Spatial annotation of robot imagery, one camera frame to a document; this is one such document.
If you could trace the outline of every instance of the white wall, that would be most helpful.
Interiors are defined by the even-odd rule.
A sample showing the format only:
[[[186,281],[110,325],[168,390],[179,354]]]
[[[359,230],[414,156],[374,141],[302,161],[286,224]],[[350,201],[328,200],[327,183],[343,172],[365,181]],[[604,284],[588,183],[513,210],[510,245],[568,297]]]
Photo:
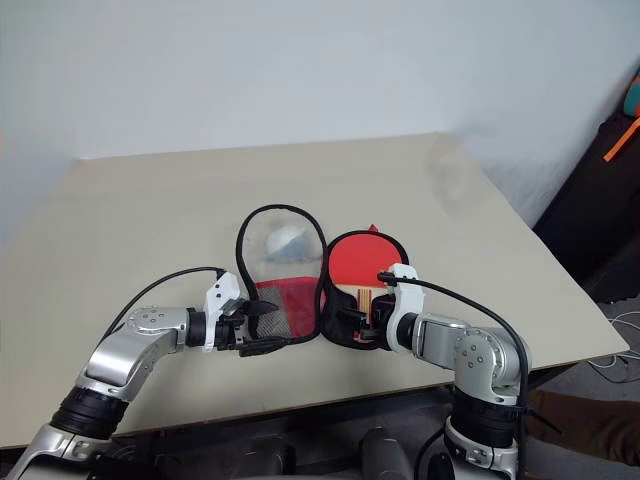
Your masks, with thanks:
[[[530,224],[636,0],[0,0],[0,241],[77,158],[452,131]]]

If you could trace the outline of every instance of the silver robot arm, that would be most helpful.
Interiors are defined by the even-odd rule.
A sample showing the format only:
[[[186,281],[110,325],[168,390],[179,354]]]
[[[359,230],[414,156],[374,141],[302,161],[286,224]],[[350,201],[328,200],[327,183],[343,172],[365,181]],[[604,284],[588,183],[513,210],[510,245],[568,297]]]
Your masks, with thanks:
[[[244,322],[234,318],[243,305],[237,278],[225,273],[207,292],[202,312],[159,307],[132,312],[97,346],[69,395],[7,480],[26,478],[38,457],[86,463],[104,454],[127,406],[161,357],[186,346],[204,351],[243,346]]]
[[[397,278],[418,278],[408,265],[395,264],[389,272]],[[520,367],[513,340],[501,328],[477,328],[422,313],[424,293],[418,285],[397,283],[389,289],[396,297],[386,331],[390,348],[455,372],[454,407],[444,434],[453,460],[439,456],[433,461],[449,462],[443,469],[451,467],[457,479],[482,478],[479,469],[515,479]],[[525,349],[530,362],[526,344]]]

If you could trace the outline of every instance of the table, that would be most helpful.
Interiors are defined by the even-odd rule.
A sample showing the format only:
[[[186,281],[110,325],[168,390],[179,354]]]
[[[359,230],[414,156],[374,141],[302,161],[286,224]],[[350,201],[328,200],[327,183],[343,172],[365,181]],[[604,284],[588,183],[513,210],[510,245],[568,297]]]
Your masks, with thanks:
[[[190,266],[235,272],[242,220],[267,203],[316,217],[328,239],[375,223],[421,278],[508,319],[534,368],[627,344],[498,190],[445,134],[167,153],[77,162],[0,257],[0,446],[30,441],[134,293]],[[141,304],[201,305],[207,274]],[[491,325],[427,293],[426,310]],[[438,385],[408,355],[316,338],[275,353],[190,349],[162,359],[118,432],[228,419]]]

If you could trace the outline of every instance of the ping pong paddle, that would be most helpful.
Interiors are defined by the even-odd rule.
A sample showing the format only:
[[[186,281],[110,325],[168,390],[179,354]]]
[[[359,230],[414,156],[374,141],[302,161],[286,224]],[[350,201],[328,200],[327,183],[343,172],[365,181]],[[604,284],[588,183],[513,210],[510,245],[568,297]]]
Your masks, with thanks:
[[[329,277],[338,290],[356,299],[358,310],[372,327],[371,303],[387,294],[378,273],[402,263],[397,247],[378,235],[356,233],[340,239],[329,254]]]

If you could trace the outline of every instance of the orange strap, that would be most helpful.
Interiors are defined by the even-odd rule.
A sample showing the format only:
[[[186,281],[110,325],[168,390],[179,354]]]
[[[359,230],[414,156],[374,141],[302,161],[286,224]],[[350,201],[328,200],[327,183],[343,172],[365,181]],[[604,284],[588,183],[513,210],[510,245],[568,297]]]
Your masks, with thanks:
[[[613,157],[620,151],[620,149],[624,146],[625,143],[631,138],[631,136],[635,133],[635,131],[640,128],[640,117],[636,118],[636,121],[631,124],[631,126],[627,129],[626,132],[622,134],[620,139],[616,142],[616,144],[607,152],[607,154],[603,157],[605,162],[610,162],[613,160]]]

